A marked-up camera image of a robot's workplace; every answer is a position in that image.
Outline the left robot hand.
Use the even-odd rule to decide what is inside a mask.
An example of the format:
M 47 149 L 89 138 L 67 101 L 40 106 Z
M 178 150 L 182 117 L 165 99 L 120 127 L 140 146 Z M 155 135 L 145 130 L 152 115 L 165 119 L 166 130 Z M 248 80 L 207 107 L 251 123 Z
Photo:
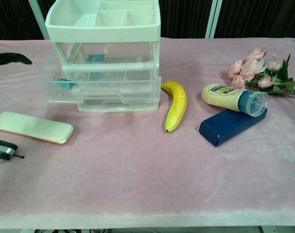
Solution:
M 29 58 L 27 58 L 25 55 L 20 53 L 12 53 L 12 52 L 0 53 L 0 66 L 8 64 L 8 63 L 23 63 L 26 65 L 31 65 L 32 61 Z

